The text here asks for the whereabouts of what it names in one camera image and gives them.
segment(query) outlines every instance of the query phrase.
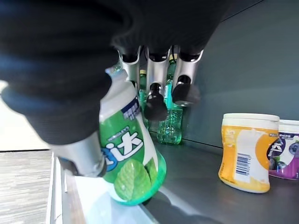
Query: gray wall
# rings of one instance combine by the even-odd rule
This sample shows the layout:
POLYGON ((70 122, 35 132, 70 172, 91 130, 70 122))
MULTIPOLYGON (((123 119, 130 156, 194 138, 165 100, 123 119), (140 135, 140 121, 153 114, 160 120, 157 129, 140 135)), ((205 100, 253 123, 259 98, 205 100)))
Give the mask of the gray wall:
POLYGON ((221 147, 224 113, 299 120, 299 1, 264 0, 225 20, 205 48, 183 138, 221 147))

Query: wooden floor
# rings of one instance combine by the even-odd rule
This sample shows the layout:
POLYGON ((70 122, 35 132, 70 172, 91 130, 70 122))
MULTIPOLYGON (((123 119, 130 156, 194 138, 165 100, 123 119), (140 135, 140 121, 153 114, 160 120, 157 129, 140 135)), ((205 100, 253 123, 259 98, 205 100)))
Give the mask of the wooden floor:
POLYGON ((44 223, 51 152, 0 153, 0 223, 44 223))

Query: gray shelf surface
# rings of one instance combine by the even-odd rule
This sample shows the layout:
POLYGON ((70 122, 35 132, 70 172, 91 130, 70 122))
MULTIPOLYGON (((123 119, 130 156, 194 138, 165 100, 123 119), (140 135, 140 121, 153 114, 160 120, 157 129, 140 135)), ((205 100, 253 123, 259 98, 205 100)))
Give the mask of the gray shelf surface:
POLYGON ((222 156, 198 148, 156 144, 167 176, 145 207, 161 224, 299 223, 299 181, 270 177, 271 189, 253 194, 218 178, 222 156))

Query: water bottle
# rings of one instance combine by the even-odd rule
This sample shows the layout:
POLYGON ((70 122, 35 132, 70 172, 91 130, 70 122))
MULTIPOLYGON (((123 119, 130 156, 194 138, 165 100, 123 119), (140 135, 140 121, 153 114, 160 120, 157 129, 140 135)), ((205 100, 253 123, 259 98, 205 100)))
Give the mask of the water bottle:
MULTIPOLYGON (((140 70, 140 90, 139 90, 139 104, 141 106, 142 112, 144 112, 144 108, 146 105, 146 70, 140 70)), ((149 129, 150 123, 147 120, 143 113, 142 119, 145 127, 149 129)))
POLYGON ((167 81, 165 86, 164 102, 168 109, 168 116, 166 120, 159 122, 157 131, 157 139, 164 144, 177 145, 182 139, 181 123, 183 117, 183 108, 172 102, 171 88, 172 79, 176 69, 177 54, 174 57, 170 55, 169 67, 167 69, 167 81))

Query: gum bottle label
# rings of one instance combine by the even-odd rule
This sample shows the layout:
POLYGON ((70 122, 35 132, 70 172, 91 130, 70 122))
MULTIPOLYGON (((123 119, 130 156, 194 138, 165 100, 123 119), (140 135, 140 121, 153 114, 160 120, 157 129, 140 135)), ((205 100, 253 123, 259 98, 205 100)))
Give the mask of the gum bottle label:
POLYGON ((299 179, 299 134, 279 132, 279 138, 267 151, 269 174, 299 179))
POLYGON ((266 192, 270 188, 267 149, 278 130, 222 126, 223 158, 219 177, 240 189, 266 192))
POLYGON ((110 183, 111 196, 119 201, 141 198, 157 177, 157 155, 155 150, 146 151, 138 116, 141 114, 136 97, 100 123, 101 149, 107 163, 103 178, 110 183))

